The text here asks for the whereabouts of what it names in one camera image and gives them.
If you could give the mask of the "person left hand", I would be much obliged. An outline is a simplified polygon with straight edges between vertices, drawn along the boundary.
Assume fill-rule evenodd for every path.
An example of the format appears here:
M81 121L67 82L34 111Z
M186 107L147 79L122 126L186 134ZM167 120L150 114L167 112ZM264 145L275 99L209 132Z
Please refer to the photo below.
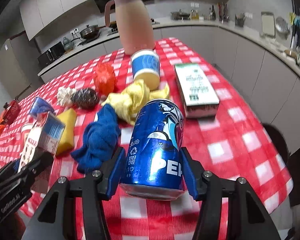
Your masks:
M0 223L0 240L22 239L25 228L21 217L17 213L11 214Z

